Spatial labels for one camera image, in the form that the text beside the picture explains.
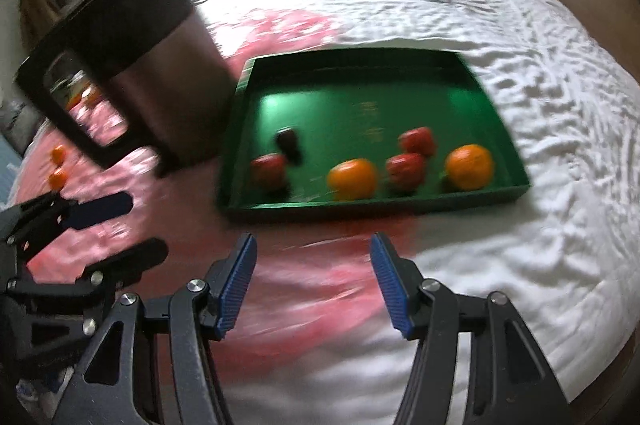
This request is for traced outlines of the red fruit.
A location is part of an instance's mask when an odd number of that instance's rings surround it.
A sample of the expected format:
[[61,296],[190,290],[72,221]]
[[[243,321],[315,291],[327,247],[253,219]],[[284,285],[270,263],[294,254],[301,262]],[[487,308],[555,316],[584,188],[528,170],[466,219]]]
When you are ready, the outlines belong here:
[[426,158],[418,153],[402,153],[385,163],[387,183],[396,192],[416,191],[426,176]]
[[250,177],[262,189],[275,190],[285,186],[288,161],[280,153],[269,153],[250,162]]
[[431,157],[436,154],[437,144],[433,131],[428,127],[407,130],[398,137],[398,144],[405,153]]

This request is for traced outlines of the dark plum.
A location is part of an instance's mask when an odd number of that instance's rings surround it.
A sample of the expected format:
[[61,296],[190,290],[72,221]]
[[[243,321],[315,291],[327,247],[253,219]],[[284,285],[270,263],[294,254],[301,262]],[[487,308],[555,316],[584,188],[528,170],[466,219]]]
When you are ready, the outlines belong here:
[[279,129],[274,137],[274,142],[281,154],[289,164],[299,166],[303,163],[303,153],[300,151],[299,137],[293,127]]
[[291,197],[291,185],[288,182],[270,185],[266,189],[266,197],[270,203],[286,202]]

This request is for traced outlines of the large wrinkled orange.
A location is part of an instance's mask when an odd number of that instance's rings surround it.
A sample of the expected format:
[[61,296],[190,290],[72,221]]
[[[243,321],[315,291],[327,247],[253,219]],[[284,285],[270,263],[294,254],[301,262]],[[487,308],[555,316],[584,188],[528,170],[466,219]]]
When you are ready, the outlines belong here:
[[495,174],[495,162],[491,153],[478,144],[462,145],[445,159],[445,177],[461,191],[484,189]]

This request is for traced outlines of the white bed sheet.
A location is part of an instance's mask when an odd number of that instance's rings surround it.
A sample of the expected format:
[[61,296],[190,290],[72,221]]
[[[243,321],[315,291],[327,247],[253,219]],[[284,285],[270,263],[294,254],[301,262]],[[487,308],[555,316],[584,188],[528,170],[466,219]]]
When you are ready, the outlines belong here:
[[303,8],[339,44],[462,54],[533,185],[512,205],[421,217],[398,249],[450,289],[500,289],[579,424],[639,418],[639,87],[558,0],[194,0],[230,55],[245,20]]

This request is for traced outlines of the pink plastic sheet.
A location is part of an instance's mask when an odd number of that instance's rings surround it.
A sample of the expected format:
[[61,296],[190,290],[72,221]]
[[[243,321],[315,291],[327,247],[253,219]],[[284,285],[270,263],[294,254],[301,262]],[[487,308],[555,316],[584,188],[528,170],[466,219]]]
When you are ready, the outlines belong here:
[[236,232],[215,212],[212,163],[159,171],[152,148],[101,168],[58,130],[39,131],[17,200],[89,202],[124,192],[129,203],[126,215],[66,230],[29,260],[14,297],[38,337],[104,321],[123,291],[142,297],[149,329],[163,332],[169,298],[199,279],[216,369],[231,383],[390,323],[369,258],[371,223]]

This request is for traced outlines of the red fruit in tray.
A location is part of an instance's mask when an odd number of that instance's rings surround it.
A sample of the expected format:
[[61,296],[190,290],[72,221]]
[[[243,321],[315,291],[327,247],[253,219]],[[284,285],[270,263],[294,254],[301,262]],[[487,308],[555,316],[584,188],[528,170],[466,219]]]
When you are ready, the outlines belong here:
[[398,137],[398,144],[405,153],[431,157],[436,154],[437,144],[433,131],[428,127],[407,130]]

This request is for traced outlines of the green tray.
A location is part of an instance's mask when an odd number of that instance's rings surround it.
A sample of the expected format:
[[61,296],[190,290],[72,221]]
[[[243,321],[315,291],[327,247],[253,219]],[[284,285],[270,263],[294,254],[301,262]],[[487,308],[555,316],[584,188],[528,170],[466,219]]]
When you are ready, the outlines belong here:
[[[291,197],[270,203],[250,177],[250,162],[280,153],[274,137],[293,127],[303,163],[288,163]],[[386,160],[398,137],[431,128],[436,154],[424,182],[411,193],[387,183]],[[447,155],[466,144],[487,148],[495,174],[484,189],[463,192],[445,177]],[[326,176],[345,160],[364,158],[378,170],[367,200],[335,200]],[[451,51],[342,47],[283,53],[248,62],[236,88],[216,204],[236,220],[311,220],[427,214],[517,200],[530,181],[509,131],[478,79]]]

